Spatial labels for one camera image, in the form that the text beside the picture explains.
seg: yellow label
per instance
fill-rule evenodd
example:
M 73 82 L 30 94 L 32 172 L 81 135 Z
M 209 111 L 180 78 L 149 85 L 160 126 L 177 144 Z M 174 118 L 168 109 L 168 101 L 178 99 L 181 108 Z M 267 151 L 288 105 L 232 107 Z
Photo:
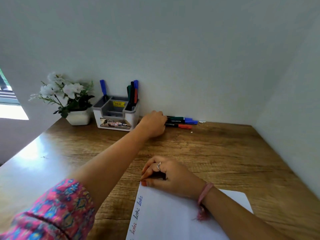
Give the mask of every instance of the yellow label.
M 126 102 L 113 101 L 114 107 L 124 107 Z

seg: white wall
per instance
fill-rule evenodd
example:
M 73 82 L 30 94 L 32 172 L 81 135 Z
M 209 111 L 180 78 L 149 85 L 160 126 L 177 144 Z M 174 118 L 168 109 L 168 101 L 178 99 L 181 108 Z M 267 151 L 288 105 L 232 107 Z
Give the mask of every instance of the white wall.
M 320 198 L 320 16 L 255 128 Z
M 138 79 L 143 113 L 252 124 L 318 13 L 318 0 L 1 0 L 0 67 L 30 119 L 0 119 L 1 157 L 58 118 L 28 101 L 52 71 L 99 95 L 100 79 L 122 95 Z

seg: forearm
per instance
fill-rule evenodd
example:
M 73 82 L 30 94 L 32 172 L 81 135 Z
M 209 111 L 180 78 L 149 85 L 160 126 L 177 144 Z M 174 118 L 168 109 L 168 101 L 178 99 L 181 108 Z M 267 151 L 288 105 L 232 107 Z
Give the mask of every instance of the forearm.
M 137 127 L 69 176 L 86 187 L 96 211 L 147 140 Z
M 291 239 L 251 214 L 215 187 L 209 191 L 202 203 L 231 240 Z

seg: hand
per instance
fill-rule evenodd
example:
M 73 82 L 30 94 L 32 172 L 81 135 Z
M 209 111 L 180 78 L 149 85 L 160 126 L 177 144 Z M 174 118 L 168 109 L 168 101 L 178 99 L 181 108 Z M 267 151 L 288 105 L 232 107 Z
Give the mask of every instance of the hand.
M 163 115 L 162 111 L 152 111 L 145 115 L 140 123 L 137 125 L 138 130 L 142 130 L 142 133 L 146 133 L 148 138 L 160 136 L 165 131 L 165 123 L 167 117 Z
M 160 171 L 166 174 L 167 180 L 148 178 L 153 172 L 159 172 L 157 165 L 161 162 Z M 166 191 L 181 197 L 198 200 L 206 182 L 192 172 L 185 165 L 162 156 L 151 158 L 142 170 L 142 185 Z

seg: window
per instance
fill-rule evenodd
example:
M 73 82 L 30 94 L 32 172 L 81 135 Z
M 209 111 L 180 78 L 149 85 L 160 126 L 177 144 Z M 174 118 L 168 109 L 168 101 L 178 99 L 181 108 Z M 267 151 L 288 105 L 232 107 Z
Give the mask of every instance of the window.
M 0 118 L 29 120 L 1 69 Z
M 0 69 L 0 103 L 20 104 L 10 84 Z

